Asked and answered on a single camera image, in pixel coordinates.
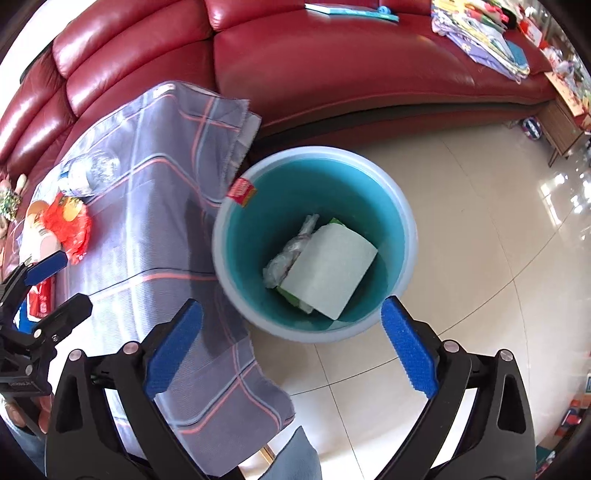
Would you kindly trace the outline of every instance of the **red label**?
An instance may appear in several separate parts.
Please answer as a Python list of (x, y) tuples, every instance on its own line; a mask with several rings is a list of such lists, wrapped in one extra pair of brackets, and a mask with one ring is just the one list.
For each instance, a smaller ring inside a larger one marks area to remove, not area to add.
[(246, 206), (248, 201), (256, 193), (256, 188), (247, 179), (240, 177), (234, 182), (232, 188), (228, 192), (228, 196), (234, 200), (241, 207)]

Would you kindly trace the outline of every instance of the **white floor tile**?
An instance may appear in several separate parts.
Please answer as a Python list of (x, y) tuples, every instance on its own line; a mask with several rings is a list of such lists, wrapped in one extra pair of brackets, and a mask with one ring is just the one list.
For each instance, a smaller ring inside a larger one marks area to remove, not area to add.
[(341, 342), (319, 343), (316, 349), (331, 384), (382, 365), (397, 356), (381, 323)]
[(482, 199), (437, 136), (385, 142), (359, 151), (402, 188), (417, 221), (419, 249), (402, 302), (442, 332), (511, 281)]
[(328, 385), (312, 343), (290, 342), (248, 324), (263, 373), (290, 395)]
[(273, 451), (278, 453), (296, 428), (303, 426), (320, 457), (323, 480), (363, 480), (330, 387), (294, 395), (291, 399), (295, 419), (269, 442)]
[(513, 282), (465, 320), (440, 335), (456, 340), (470, 353), (495, 356), (501, 349), (513, 352), (528, 391), (530, 369), (524, 321)]
[(262, 453), (257, 452), (249, 459), (243, 461), (239, 467), (246, 480), (258, 480), (265, 473), (269, 464), (264, 459)]
[(559, 424), (591, 351), (591, 214), (572, 213), (515, 279), (530, 352), (536, 439)]
[(548, 168), (551, 147), (531, 141), (521, 128), (487, 125), (440, 134), (470, 178), (499, 232), (517, 275), (543, 248), (573, 205), (573, 162)]
[(400, 447), (427, 398), (398, 359), (330, 387), (359, 466), (374, 479)]

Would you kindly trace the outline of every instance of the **sofa cushion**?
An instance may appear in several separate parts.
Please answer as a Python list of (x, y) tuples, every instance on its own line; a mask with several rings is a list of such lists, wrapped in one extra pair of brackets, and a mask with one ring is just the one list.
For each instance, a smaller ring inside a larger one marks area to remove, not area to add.
[(80, 116), (117, 81), (160, 55), (209, 36), (203, 6), (181, 0), (127, 28), (92, 54), (68, 78), (72, 110)]
[(391, 22), (306, 10), (214, 37), (219, 92), (251, 100), (261, 134), (343, 113), (469, 102), (470, 72), (435, 42)]
[(35, 116), (65, 82), (56, 69), (51, 50), (45, 51), (29, 70), (0, 119), (0, 160), (2, 162), (6, 161), (12, 153)]
[(431, 15), (431, 0), (379, 0), (396, 14)]
[(8, 157), (6, 166), (11, 178), (28, 174), (56, 138), (75, 122), (62, 86), (33, 117)]
[(78, 119), (57, 155), (57, 161), (61, 160), (72, 144), (94, 123), (139, 97), (154, 85), (168, 80), (181, 80), (209, 90), (216, 90), (213, 77), (212, 43), (212, 40), (204, 40), (177, 48), (148, 62), (115, 83)]
[(64, 78), (116, 35), (178, 0), (100, 0), (84, 10), (53, 41), (53, 56)]
[[(205, 2), (209, 12), (209, 22), (218, 32), (256, 18), (302, 10), (305, 3), (315, 3), (313, 0), (205, 0)], [(347, 0), (345, 4), (371, 8), (379, 6), (378, 0)]]
[(550, 100), (556, 91), (542, 72), (552, 68), (544, 54), (536, 48), (521, 32), (510, 30), (505, 38), (523, 48), (530, 64), (530, 76), (521, 84), (506, 78), (494, 70), (473, 61), (461, 48), (446, 37), (441, 37), (431, 29), (431, 18), (424, 15), (400, 14), (400, 26), (428, 38), (440, 48), (449, 51), (462, 62), (474, 79), (474, 102), (509, 102), (531, 105)]

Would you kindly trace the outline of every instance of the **plaid tablecloth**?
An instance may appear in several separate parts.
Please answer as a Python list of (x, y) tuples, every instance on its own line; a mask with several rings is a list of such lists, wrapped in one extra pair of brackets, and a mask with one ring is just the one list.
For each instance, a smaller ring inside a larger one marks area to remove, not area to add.
[[(156, 403), (209, 475), (231, 470), (294, 417), (289, 396), (263, 376), (211, 255), (215, 214), (258, 125), (245, 100), (170, 82), (100, 120), (63, 159), (111, 151), (122, 175), (88, 203), (87, 255), (58, 275), (57, 304), (82, 292), (94, 309), (59, 344), (50, 382), (57, 386), (72, 349), (89, 356), (115, 352), (196, 299), (203, 329)], [(57, 169), (50, 172), (34, 199), (51, 201), (56, 175)], [(108, 395), (126, 448), (141, 456), (117, 395)]]

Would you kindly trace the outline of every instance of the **blue gripper pad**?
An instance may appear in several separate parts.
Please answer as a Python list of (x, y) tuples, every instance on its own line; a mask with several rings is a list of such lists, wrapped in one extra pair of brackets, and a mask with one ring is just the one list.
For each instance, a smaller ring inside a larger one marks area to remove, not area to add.
[(203, 321), (203, 310), (196, 301), (184, 312), (176, 327), (160, 343), (146, 371), (144, 391), (150, 400), (166, 392), (189, 348), (197, 338)]
[(65, 252), (59, 251), (41, 260), (37, 265), (29, 267), (25, 277), (25, 285), (32, 287), (39, 285), (43, 280), (58, 273), (68, 264), (68, 257)]
[(382, 303), (382, 326), (396, 349), (413, 388), (424, 392), (427, 398), (432, 398), (438, 389), (433, 357), (408, 324), (405, 312), (392, 299), (386, 299)]

